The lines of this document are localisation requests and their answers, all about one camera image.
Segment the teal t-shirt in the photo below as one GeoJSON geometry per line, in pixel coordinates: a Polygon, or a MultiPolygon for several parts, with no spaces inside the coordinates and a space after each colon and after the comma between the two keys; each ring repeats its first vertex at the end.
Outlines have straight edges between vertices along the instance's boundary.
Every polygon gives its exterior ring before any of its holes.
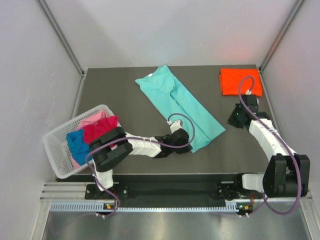
{"type": "Polygon", "coordinates": [[[226,131],[166,65],[135,82],[166,120],[173,122],[181,119],[182,127],[190,137],[193,136],[190,121],[193,122],[195,137],[190,144],[192,153],[226,131]]]}

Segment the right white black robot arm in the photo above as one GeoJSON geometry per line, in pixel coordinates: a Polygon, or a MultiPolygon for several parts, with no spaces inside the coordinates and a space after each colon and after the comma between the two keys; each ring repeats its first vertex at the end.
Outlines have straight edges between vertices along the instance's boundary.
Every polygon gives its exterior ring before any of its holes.
{"type": "Polygon", "coordinates": [[[265,112],[259,112],[255,95],[242,95],[227,123],[238,129],[247,129],[268,159],[265,173],[237,175],[237,182],[233,185],[233,192],[237,197],[245,198],[251,191],[265,193],[269,198],[296,197],[298,186],[300,196],[307,195],[310,159],[288,147],[274,128],[270,117],[265,112]],[[294,161],[299,168],[300,185],[294,161]]]}

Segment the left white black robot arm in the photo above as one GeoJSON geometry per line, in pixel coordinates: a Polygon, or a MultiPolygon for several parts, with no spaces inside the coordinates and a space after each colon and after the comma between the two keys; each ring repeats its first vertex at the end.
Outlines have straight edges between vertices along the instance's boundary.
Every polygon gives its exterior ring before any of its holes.
{"type": "Polygon", "coordinates": [[[105,199],[114,191],[113,169],[127,156],[161,159],[172,153],[181,155],[193,149],[189,134],[182,127],[164,136],[141,137],[129,134],[118,126],[94,139],[88,146],[93,160],[96,192],[105,199]]]}

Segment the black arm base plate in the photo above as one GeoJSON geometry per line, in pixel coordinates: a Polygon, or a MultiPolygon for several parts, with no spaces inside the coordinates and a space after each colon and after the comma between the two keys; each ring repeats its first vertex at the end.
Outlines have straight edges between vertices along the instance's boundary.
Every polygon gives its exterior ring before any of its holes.
{"type": "Polygon", "coordinates": [[[208,196],[213,200],[261,199],[262,194],[241,190],[233,173],[116,174],[109,189],[120,200],[138,196],[208,196]]]}

